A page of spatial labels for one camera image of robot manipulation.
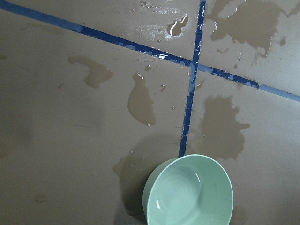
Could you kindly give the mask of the light green ceramic bowl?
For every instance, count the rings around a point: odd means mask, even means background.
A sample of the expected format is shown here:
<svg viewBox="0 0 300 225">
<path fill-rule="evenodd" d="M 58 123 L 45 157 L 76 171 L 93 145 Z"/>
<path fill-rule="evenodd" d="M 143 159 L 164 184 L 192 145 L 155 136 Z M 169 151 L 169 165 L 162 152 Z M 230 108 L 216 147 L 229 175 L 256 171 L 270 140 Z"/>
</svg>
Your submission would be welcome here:
<svg viewBox="0 0 300 225">
<path fill-rule="evenodd" d="M 216 160 L 197 154 L 157 166 L 142 195 L 149 225 L 228 225 L 233 202 L 225 169 Z"/>
</svg>

